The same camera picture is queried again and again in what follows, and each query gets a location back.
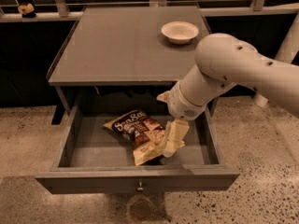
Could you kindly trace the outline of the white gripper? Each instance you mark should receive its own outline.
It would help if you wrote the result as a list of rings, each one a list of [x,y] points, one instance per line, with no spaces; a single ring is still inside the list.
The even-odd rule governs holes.
[[[175,118],[166,123],[162,142],[163,155],[169,158],[185,145],[183,139],[189,130],[188,121],[197,119],[206,110],[206,106],[193,105],[189,102],[180,90],[179,81],[170,91],[159,94],[156,99],[159,102],[167,103],[169,113]]]

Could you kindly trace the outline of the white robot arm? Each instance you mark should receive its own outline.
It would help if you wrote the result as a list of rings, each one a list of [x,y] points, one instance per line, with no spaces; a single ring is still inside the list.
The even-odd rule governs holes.
[[[240,85],[299,117],[299,66],[263,56],[251,44],[215,33],[200,40],[195,66],[175,86],[157,96],[174,118],[165,128],[163,155],[184,146],[189,122],[206,111],[214,98]]]

